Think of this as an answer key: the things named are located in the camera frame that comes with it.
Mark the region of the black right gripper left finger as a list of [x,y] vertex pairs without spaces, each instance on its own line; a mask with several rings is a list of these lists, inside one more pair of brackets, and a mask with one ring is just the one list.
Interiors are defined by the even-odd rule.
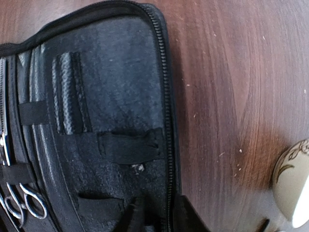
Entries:
[[124,211],[115,227],[116,232],[143,232],[145,227],[145,203],[143,197],[135,197]]

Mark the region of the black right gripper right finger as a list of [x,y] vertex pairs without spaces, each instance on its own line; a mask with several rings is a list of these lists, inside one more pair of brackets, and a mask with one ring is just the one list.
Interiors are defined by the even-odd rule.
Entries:
[[175,195],[173,223],[175,232],[210,232],[184,195]]

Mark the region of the silver straight hair scissors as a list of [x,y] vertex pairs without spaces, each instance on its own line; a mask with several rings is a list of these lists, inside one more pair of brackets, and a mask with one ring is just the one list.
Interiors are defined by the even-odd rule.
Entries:
[[[39,195],[38,192],[27,187],[27,184],[34,182],[33,174],[30,170],[28,163],[11,163],[11,152],[10,152],[10,166],[8,170],[9,184],[12,186],[17,186],[21,189],[23,195],[23,201],[19,201],[23,212],[28,211],[33,217],[43,220],[48,215],[48,210],[45,205],[43,198]],[[8,207],[11,209],[19,210],[16,203],[13,200],[8,201]]]

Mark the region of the silver thinning scissors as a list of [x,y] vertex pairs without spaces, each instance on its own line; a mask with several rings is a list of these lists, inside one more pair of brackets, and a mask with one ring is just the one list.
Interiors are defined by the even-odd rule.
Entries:
[[[8,128],[7,128],[7,112],[6,112],[6,59],[0,59],[0,146],[3,148],[2,155],[2,170],[4,171],[3,180],[4,183],[10,193],[10,196],[5,197],[2,193],[0,194],[0,204],[3,207],[6,215],[8,216],[10,222],[13,224],[13,227],[17,232],[20,232],[23,224],[24,224],[24,212],[23,209],[18,202],[17,196],[12,190],[11,185],[9,184],[9,176],[8,170],[10,164],[10,152],[8,146]],[[13,200],[19,210],[11,209],[8,207],[8,201]]]

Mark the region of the black tool case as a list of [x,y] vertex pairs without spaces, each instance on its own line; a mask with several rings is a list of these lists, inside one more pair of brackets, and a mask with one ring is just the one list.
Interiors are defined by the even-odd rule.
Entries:
[[11,163],[28,163],[48,210],[21,232],[115,232],[135,197],[144,232],[174,231],[179,155],[166,22],[111,0],[55,20],[6,59]]

